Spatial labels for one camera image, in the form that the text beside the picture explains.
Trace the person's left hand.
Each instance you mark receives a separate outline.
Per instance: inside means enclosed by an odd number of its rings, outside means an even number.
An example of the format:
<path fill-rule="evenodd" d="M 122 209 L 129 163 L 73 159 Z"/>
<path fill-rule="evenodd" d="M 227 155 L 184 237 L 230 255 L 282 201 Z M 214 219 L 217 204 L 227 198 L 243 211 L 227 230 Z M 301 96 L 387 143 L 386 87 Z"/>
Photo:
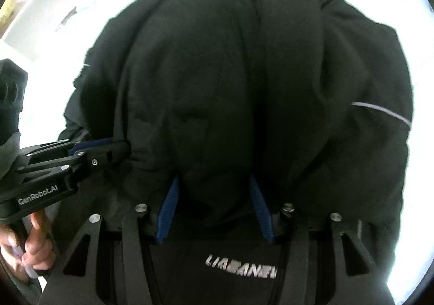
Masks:
<path fill-rule="evenodd" d="M 12 248 L 20 244 L 14 231 L 7 225 L 1 225 L 1 256 L 6 262 L 6 269 L 23 283 L 28 283 L 30 280 L 26 267 L 37 271 L 47 271 L 56 259 L 52 241 L 49 239 L 51 222 L 45 211 L 32 213 L 30 222 L 32 228 L 25 242 L 23 256 L 13 254 Z"/>

